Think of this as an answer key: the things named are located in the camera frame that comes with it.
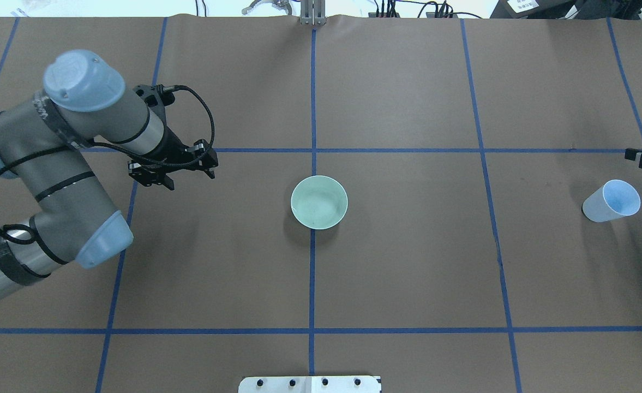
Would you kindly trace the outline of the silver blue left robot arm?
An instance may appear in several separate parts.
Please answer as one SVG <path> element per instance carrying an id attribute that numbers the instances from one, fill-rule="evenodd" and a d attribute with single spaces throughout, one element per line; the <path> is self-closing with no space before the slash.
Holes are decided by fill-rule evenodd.
<path id="1" fill-rule="evenodd" d="M 134 236 L 83 150 L 104 147 L 129 157 L 129 177 L 174 190 L 170 174 L 214 178 L 211 136 L 186 145 L 165 109 L 184 85 L 129 89 L 121 74 L 89 50 L 59 55 L 32 99 L 0 112 L 0 178 L 20 179 L 40 211 L 0 225 L 0 301 L 40 283 L 71 262 L 90 269 L 131 246 Z"/>

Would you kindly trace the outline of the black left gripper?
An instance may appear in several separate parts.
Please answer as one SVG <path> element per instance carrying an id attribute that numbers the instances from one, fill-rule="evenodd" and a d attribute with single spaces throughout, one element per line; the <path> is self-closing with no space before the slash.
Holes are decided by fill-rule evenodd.
<path id="1" fill-rule="evenodd" d="M 173 191 L 175 183 L 169 177 L 171 172 L 202 171 L 213 180 L 214 169 L 218 166 L 218 154 L 211 142 L 199 139 L 188 146 L 171 129 L 166 128 L 156 149 L 129 162 L 127 174 L 139 184 L 160 184 Z"/>

